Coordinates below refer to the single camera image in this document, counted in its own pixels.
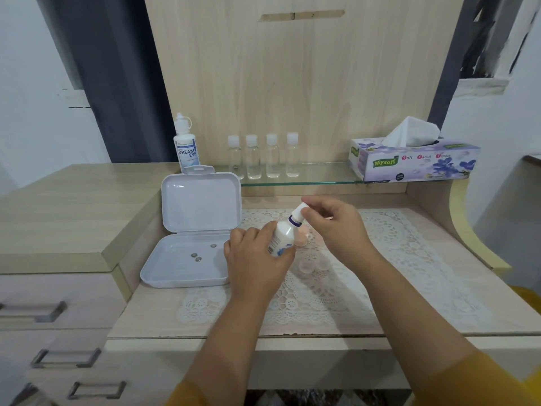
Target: purple floral tissue box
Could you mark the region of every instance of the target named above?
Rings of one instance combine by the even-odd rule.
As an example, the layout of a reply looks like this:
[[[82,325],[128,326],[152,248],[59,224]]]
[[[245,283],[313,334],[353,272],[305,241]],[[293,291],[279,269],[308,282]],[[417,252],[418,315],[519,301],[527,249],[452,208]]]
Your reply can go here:
[[[351,140],[349,167],[364,182],[408,182],[464,179],[470,176],[480,148],[439,138],[422,147],[393,148],[383,138]]]

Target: lace doily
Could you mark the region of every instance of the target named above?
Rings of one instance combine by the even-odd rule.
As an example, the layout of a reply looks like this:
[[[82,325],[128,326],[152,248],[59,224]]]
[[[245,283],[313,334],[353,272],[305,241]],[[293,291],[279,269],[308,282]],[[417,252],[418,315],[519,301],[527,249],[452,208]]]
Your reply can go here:
[[[365,209],[359,212],[375,247],[453,326],[471,328],[488,321],[490,311],[472,295],[401,211]],[[290,213],[288,209],[244,210],[240,227],[261,228],[269,220],[287,219]],[[178,320],[212,323],[228,298],[228,285],[189,288],[177,313]],[[325,246],[316,244],[312,230],[306,247],[297,251],[264,320],[264,324],[291,322],[337,327],[377,324],[362,283]]]

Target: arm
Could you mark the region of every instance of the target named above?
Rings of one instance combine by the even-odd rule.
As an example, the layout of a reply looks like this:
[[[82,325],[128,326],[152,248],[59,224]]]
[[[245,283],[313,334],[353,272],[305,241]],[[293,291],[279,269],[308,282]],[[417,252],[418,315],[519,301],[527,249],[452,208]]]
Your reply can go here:
[[[329,251],[366,287],[396,359],[414,392],[477,349],[452,327],[372,245],[357,210],[325,197],[303,197],[302,213]]]
[[[236,229],[224,244],[231,299],[182,381],[196,386],[209,406],[244,402],[265,312],[295,258],[294,248],[279,258],[268,253],[275,227],[272,221],[260,231]]]

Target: plastic case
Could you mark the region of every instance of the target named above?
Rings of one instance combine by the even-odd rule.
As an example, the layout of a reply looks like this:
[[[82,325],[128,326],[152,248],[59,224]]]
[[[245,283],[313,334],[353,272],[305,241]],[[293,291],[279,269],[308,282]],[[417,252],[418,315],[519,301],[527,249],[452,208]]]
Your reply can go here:
[[[242,220],[240,180],[207,165],[185,170],[162,183],[163,225],[173,234],[158,242],[141,270],[141,280],[156,288],[228,282],[223,244]]]

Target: forearm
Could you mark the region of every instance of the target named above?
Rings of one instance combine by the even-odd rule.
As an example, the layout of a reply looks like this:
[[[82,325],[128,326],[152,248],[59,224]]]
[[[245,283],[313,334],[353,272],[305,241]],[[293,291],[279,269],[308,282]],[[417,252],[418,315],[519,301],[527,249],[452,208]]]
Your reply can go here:
[[[352,270],[414,391],[477,351],[378,252]]]
[[[211,329],[183,380],[196,385],[209,406],[243,403],[266,309],[232,299]]]

